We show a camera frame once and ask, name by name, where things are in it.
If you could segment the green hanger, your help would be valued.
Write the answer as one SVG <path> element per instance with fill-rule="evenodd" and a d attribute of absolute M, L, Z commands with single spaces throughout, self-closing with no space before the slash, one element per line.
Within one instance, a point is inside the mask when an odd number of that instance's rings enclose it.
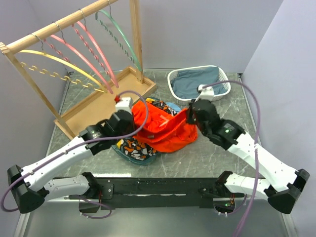
<path fill-rule="evenodd" d="M 124 43 L 119 41 L 119 37 L 117 37 L 113 30 L 110 29 L 110 27 L 101 20 L 101 18 L 99 17 L 99 13 L 105 15 L 110 22 L 112 23 L 112 25 L 116 28 L 116 30 L 118 31 L 118 33 L 120 34 L 120 37 L 122 38 L 122 40 L 124 41 Z M 119 24 L 116 22 L 116 20 L 112 17 L 112 15 L 104 10 L 99 10 L 95 13 L 95 20 L 104 28 L 104 30 L 113 38 L 113 40 L 115 41 L 115 43 L 119 46 L 119 48 L 124 52 L 124 54 L 127 56 L 127 58 L 132 62 L 132 64 L 134 64 L 136 66 L 136 68 L 139 71 L 143 71 L 143 67 L 140 65 L 140 61 L 138 59 L 138 57 L 136 56 L 136 53 L 130 43 L 130 41 L 128 40 L 127 36 L 124 34 L 123 30 L 121 29 L 121 27 L 119 26 Z"/>

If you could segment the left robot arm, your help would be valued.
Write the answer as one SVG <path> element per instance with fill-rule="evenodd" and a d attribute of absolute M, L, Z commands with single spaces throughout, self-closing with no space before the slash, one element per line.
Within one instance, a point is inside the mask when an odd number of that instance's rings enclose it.
<path fill-rule="evenodd" d="M 25 167 L 14 165 L 9 168 L 8 182 L 16 209 L 25 214 L 51 199 L 73 195 L 93 198 L 98 195 L 101 187 L 90 172 L 72 178 L 55 177 L 76 162 L 109 149 L 134 130 L 132 112 L 118 110 L 109 119 L 88 126 L 68 144 L 45 158 Z"/>

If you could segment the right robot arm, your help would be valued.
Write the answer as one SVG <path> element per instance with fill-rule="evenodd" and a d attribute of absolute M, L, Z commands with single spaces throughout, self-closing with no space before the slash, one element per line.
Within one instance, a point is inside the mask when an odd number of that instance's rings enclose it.
<path fill-rule="evenodd" d="M 220 118 L 215 105 L 208 100 L 190 103 L 187 123 L 196 125 L 210 142 L 236 155 L 256 171 L 254 178 L 224 171 L 215 185 L 220 196 L 242 193 L 266 200 L 283 214 L 292 212 L 310 177 L 308 171 L 295 169 L 277 159 L 240 125 Z"/>

